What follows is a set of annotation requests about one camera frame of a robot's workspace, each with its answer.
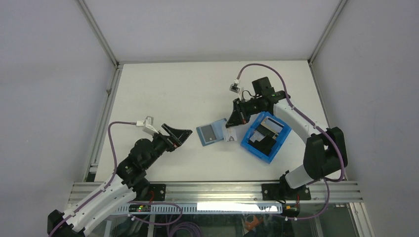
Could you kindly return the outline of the white VIP card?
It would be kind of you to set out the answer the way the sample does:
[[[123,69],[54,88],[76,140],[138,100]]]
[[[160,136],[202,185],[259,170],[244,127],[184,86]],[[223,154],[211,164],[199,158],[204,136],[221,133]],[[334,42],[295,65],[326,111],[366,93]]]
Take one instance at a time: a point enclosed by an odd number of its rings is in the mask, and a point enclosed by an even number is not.
[[[222,128],[223,139],[225,142],[237,141],[237,134],[235,128]]]

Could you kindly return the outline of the teal leather card holder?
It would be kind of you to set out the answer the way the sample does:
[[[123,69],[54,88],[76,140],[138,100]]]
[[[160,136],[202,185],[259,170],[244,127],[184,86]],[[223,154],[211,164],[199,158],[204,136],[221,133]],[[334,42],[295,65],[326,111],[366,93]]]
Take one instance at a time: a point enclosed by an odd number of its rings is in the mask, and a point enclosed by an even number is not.
[[[224,134],[223,128],[227,122],[226,118],[214,121],[210,124],[196,127],[198,137],[201,141],[202,146],[208,146],[213,143],[223,141]]]

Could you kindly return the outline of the blue plastic bin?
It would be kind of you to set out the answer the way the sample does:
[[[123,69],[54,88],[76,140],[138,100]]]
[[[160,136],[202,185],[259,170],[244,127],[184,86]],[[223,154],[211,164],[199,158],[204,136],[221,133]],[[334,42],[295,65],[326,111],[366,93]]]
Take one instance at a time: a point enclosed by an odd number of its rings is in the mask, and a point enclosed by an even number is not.
[[[269,112],[261,112],[247,130],[241,147],[261,161],[270,164],[292,129]]]

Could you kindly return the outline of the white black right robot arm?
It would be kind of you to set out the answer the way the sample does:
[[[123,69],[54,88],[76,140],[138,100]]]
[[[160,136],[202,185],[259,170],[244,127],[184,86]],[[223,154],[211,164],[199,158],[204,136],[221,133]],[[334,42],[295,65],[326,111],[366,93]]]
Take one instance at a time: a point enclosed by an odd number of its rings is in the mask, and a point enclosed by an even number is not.
[[[299,110],[286,89],[275,91],[269,78],[252,82],[255,97],[249,100],[236,98],[226,127],[235,127],[249,122],[252,115],[268,112],[281,119],[305,144],[302,165],[280,177],[279,195],[285,200],[293,199],[298,191],[320,179],[329,181],[328,175],[344,171],[348,165],[343,131],[338,127],[323,128]]]

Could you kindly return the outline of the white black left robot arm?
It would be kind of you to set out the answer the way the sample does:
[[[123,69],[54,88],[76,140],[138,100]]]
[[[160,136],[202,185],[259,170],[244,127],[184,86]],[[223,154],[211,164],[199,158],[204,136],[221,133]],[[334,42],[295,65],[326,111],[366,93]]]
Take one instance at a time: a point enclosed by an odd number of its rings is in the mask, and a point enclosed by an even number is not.
[[[146,125],[146,121],[123,122],[124,125],[143,127],[152,140],[139,139],[121,162],[114,160],[111,176],[75,207],[63,212],[52,211],[47,218],[50,237],[85,237],[121,205],[144,200],[149,194],[146,171],[165,152],[181,147],[193,133],[190,129],[175,129],[163,124],[166,135]]]

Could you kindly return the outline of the aluminium front mounting rail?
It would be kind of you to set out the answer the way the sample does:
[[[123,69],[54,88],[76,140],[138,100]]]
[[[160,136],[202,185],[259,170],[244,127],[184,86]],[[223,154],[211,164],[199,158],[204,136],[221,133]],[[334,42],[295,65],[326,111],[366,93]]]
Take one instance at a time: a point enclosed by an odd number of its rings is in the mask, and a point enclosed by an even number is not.
[[[267,202],[277,197],[275,181],[253,182],[162,182],[151,183],[154,201],[197,203],[203,201]],[[363,202],[355,181],[314,183],[287,198],[288,203],[350,203]]]

